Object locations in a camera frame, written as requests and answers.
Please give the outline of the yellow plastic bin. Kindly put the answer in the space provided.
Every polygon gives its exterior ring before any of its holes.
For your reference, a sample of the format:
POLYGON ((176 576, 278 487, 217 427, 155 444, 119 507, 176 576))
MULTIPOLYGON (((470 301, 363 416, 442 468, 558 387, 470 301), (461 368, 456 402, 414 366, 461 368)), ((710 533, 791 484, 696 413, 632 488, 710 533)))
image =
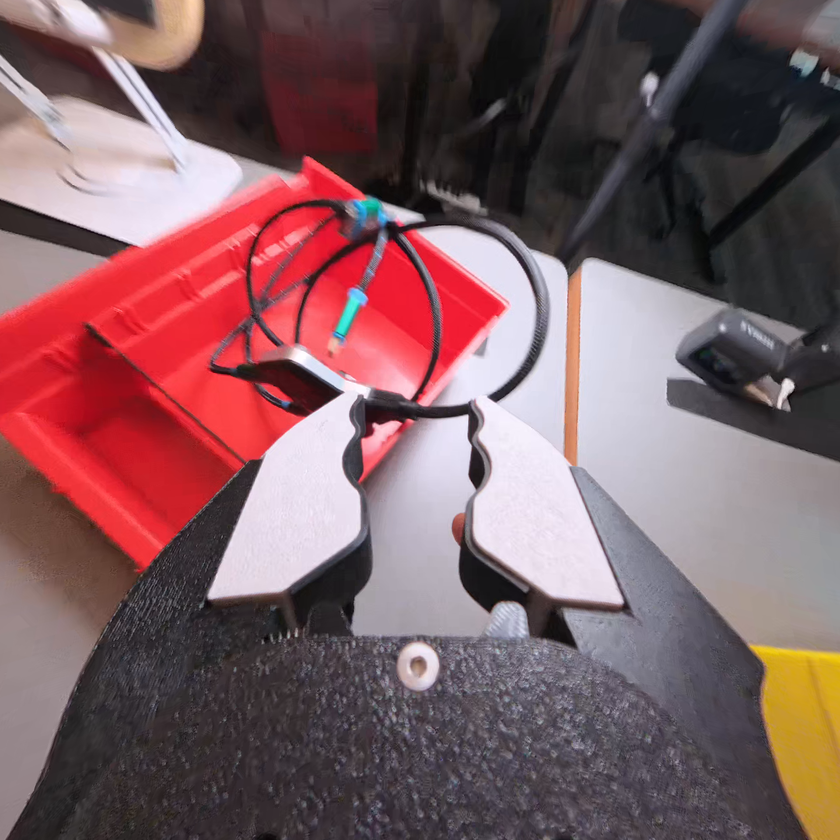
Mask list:
POLYGON ((839 653, 754 646, 771 751, 811 839, 839 838, 839 653))

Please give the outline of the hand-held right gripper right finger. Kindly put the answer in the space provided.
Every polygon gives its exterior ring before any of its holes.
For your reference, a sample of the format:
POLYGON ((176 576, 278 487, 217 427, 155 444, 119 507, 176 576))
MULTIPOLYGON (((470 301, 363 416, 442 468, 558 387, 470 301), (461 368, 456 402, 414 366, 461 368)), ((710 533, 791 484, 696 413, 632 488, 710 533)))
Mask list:
POLYGON ((619 613, 625 596, 566 457, 488 396, 469 404, 463 586, 485 610, 522 606, 532 632, 565 607, 619 613))

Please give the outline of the black tripod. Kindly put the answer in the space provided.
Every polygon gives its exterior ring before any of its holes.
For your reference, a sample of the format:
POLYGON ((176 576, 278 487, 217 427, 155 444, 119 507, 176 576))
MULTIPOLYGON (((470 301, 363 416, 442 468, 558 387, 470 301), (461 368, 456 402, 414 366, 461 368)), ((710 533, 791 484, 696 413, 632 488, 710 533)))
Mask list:
POLYGON ((673 174, 689 143, 761 154, 794 111, 824 121, 710 229, 696 223, 707 263, 785 187, 838 141, 838 2, 625 2, 626 39, 650 45, 641 110, 580 219, 560 247, 570 260, 634 168, 655 153, 667 237, 676 224, 673 174))

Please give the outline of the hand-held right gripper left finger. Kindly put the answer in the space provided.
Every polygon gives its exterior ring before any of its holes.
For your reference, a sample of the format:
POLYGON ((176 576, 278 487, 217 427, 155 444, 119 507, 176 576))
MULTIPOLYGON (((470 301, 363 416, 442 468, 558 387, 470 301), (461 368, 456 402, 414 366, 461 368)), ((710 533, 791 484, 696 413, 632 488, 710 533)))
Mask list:
POLYGON ((274 606, 289 630, 326 604, 352 621, 371 578, 364 431, 363 397, 344 394, 267 449, 207 590, 209 606, 274 606))

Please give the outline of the red plastic bin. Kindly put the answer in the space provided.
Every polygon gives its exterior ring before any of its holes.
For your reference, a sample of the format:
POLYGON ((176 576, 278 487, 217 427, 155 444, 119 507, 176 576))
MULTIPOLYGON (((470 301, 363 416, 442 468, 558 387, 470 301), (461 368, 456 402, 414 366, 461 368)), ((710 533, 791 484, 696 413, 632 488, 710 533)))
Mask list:
MULTIPOLYGON (((360 192, 324 166, 268 175, 216 211, 2 315, 2 435, 144 570, 250 459, 299 417, 209 370, 249 314, 245 266, 277 210, 360 192)), ((437 287, 440 355, 429 405, 487 339, 508 301, 419 233, 437 287)), ((346 344, 327 353, 371 246, 328 269, 304 308, 301 345, 333 370, 411 396, 430 360, 432 315, 409 258, 390 244, 346 344)))

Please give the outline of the black clamp device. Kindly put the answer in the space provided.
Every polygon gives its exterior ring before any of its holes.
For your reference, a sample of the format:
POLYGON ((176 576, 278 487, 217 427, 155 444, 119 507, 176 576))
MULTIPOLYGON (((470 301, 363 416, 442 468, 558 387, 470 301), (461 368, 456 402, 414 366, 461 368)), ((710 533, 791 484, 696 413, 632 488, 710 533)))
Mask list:
POLYGON ((675 359, 719 393, 788 412, 793 395, 838 382, 839 319, 786 342, 746 311, 724 308, 681 340, 675 359))

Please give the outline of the white metal stand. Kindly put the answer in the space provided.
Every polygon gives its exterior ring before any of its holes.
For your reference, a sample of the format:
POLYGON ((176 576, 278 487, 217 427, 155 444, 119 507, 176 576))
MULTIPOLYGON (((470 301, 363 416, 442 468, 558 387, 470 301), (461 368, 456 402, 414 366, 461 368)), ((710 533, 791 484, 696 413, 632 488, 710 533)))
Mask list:
POLYGON ((138 72, 182 67, 204 14, 201 1, 2 1, 3 24, 89 51, 140 115, 50 98, 2 56, 2 88, 28 111, 2 127, 2 201, 145 246, 229 196, 239 164, 188 140, 138 72))

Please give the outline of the silver port adapter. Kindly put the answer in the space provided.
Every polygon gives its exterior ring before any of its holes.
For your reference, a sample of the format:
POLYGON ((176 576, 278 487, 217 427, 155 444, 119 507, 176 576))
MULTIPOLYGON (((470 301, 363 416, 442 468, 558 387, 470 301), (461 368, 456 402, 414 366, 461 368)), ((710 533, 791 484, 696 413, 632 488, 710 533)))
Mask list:
POLYGON ((299 344, 284 345, 262 360, 237 365, 234 377, 257 385, 274 405, 300 417, 345 393, 369 397, 374 390, 332 370, 299 344))

